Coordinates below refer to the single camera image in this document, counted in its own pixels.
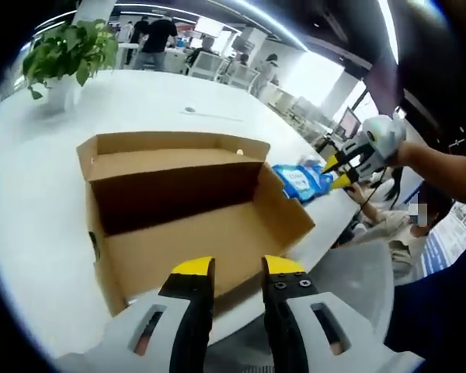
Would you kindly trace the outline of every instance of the poster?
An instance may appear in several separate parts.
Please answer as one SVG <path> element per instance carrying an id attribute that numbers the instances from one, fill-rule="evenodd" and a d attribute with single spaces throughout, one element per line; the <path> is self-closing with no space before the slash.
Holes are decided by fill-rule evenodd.
<path id="1" fill-rule="evenodd" d="M 456 202 L 429 234 L 421 257 L 420 277 L 447 268 L 466 250 L 466 205 Z"/>

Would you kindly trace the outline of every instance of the cardboard box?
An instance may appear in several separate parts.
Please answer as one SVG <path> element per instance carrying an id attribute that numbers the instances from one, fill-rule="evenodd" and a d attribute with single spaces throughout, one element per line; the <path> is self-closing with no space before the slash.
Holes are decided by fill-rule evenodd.
<path id="1" fill-rule="evenodd" d="M 99 134 L 78 147 L 95 269 L 113 315 L 172 268 L 216 258 L 215 296 L 314 226 L 264 162 L 269 144 L 224 134 Z"/>

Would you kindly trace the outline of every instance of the open cardboard box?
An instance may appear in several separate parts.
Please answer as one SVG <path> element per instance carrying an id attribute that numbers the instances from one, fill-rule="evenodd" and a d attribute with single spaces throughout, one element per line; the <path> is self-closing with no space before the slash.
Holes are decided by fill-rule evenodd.
<path id="1" fill-rule="evenodd" d="M 224 134 L 99 134 L 78 147 L 95 269 L 113 315 L 172 268 L 216 258 L 215 297 L 314 226 L 264 162 L 269 144 Z"/>

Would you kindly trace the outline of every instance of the white flower pot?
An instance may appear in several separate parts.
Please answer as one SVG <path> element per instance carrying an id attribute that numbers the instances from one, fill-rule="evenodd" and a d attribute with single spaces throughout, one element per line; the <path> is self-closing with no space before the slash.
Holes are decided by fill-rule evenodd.
<path id="1" fill-rule="evenodd" d="M 74 75 L 64 75 L 47 82 L 47 105 L 53 113 L 73 110 L 81 97 L 81 86 Z"/>

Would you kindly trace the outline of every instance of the potted plant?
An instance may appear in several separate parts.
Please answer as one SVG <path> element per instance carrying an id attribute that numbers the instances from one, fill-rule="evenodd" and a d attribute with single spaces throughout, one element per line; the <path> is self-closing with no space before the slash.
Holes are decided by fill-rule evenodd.
<path id="1" fill-rule="evenodd" d="M 43 95 L 34 84 L 48 88 L 48 104 L 66 110 L 76 104 L 80 86 L 89 77 L 116 63 L 117 41 L 103 19 L 64 24 L 47 31 L 23 62 L 23 74 L 34 99 Z"/>

